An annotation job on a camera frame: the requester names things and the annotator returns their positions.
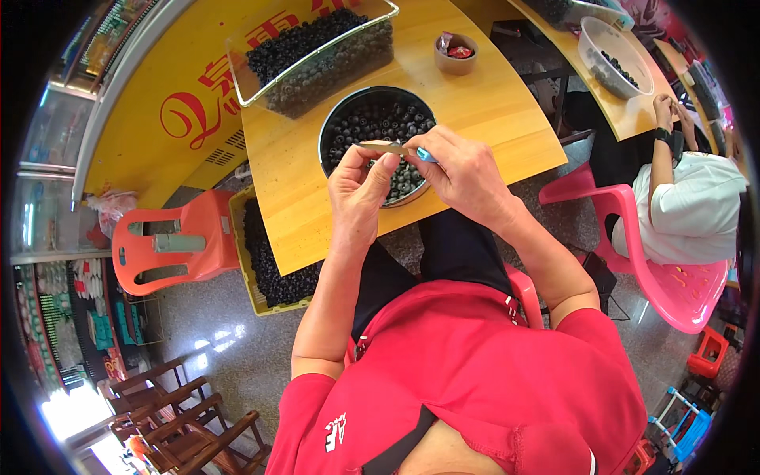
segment small knife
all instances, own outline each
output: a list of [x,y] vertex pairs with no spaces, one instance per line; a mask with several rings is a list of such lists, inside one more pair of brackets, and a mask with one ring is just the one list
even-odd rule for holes
[[405,148],[400,145],[380,145],[380,144],[365,144],[365,143],[358,143],[356,145],[359,145],[363,148],[368,148],[370,150],[376,150],[378,152],[386,152],[390,154],[399,154],[399,155],[414,155],[415,157],[419,157],[420,160],[423,162],[430,162],[430,163],[437,163],[438,161],[433,157],[433,155],[430,154],[427,150],[425,150],[422,147],[418,147],[416,150],[413,148]]

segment black pants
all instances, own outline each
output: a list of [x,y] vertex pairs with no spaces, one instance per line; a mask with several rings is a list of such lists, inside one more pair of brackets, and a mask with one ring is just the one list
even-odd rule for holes
[[[564,110],[563,119],[570,128],[590,128],[597,132],[588,165],[598,187],[622,184],[633,186],[641,166],[652,163],[654,131],[647,131],[618,142],[591,93],[567,93]],[[673,130],[680,131],[681,123],[673,124]],[[707,138],[701,135],[698,129],[696,132],[699,149],[707,150]],[[608,239],[612,239],[613,227],[619,218],[617,214],[611,214],[605,219]]]
[[[509,296],[512,287],[488,228],[454,210],[419,222],[425,252],[420,262],[423,281],[459,280],[482,283]],[[376,242],[362,267],[359,299],[351,336],[357,342],[375,314],[390,301],[420,283]]]

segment blue knife handle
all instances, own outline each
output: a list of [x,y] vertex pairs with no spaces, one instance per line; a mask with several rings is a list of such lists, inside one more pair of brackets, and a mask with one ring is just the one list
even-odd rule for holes
[[427,150],[425,150],[422,147],[417,148],[417,156],[422,160],[423,162],[430,162],[430,163],[437,163],[438,161],[434,158],[433,155],[430,154]]

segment hand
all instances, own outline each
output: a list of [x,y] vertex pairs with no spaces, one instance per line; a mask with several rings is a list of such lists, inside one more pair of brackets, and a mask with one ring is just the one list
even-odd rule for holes
[[[387,144],[384,141],[371,143]],[[370,160],[377,159],[371,169]],[[333,212],[330,246],[366,253],[378,235],[378,212],[391,189],[391,174],[401,157],[352,145],[328,180]]]
[[739,139],[739,129],[736,126],[727,126],[723,130],[723,135],[726,141],[726,156],[733,158],[737,162],[743,162],[742,156],[742,144]]
[[667,94],[657,95],[652,102],[657,127],[664,128],[671,133],[673,133],[673,116],[678,110],[674,104],[675,101]]
[[404,146],[422,147],[438,161],[406,158],[444,203],[491,230],[511,221],[511,210],[518,198],[504,184],[491,147],[464,139],[443,125],[412,137]]
[[683,132],[683,137],[686,139],[686,145],[689,146],[689,150],[692,152],[699,152],[697,136],[694,131],[694,119],[692,119],[691,114],[689,114],[689,111],[686,110],[686,107],[683,104],[677,103],[676,115],[681,121],[681,131]]

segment wooden table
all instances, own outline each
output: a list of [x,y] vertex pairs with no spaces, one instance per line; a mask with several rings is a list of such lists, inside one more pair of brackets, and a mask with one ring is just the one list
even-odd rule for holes
[[[320,127],[348,93],[369,85],[394,85],[418,94],[446,124],[493,148],[505,182],[514,183],[567,162],[536,100],[504,56],[447,0],[398,0],[393,20],[395,60],[291,121],[256,106],[242,111],[245,143],[261,215],[282,274],[323,259],[331,235],[327,179],[317,156]],[[433,41],[443,30],[479,45],[475,71],[441,73]],[[443,211],[435,191],[412,203],[380,211],[379,234]]]
[[637,96],[630,100],[622,100],[613,96],[612,93],[599,84],[599,81],[586,68],[581,55],[578,53],[578,38],[573,33],[554,29],[521,0],[508,1],[525,15],[531,23],[536,25],[541,30],[541,33],[546,35],[562,55],[565,56],[565,59],[567,59],[568,63],[570,63],[575,72],[578,73],[578,76],[586,84],[588,90],[591,91],[618,141],[655,129],[656,122],[654,107],[652,106],[654,96],[663,93],[670,96],[675,96],[675,94],[660,67],[657,66],[652,56],[633,33],[624,32],[622,35],[636,48],[647,64],[647,67],[649,67],[649,72],[654,80],[654,93],[651,96]]
[[717,142],[715,141],[715,136],[713,135],[712,129],[710,128],[710,121],[708,121],[707,114],[705,114],[705,109],[702,108],[702,104],[699,102],[699,98],[697,98],[697,95],[694,94],[694,90],[689,83],[693,82],[693,80],[689,81],[691,78],[689,75],[689,63],[687,63],[686,58],[684,58],[681,53],[677,52],[676,49],[673,48],[669,43],[665,43],[661,40],[654,40],[654,44],[656,44],[657,48],[663,53],[665,59],[670,63],[670,67],[673,68],[673,71],[678,76],[679,81],[681,81],[681,84],[683,84],[683,88],[686,89],[686,93],[691,98],[692,104],[694,104],[694,108],[699,114],[699,120],[702,121],[701,129],[705,133],[705,137],[707,137],[708,141],[710,142],[710,149],[712,150],[713,154],[717,154]]

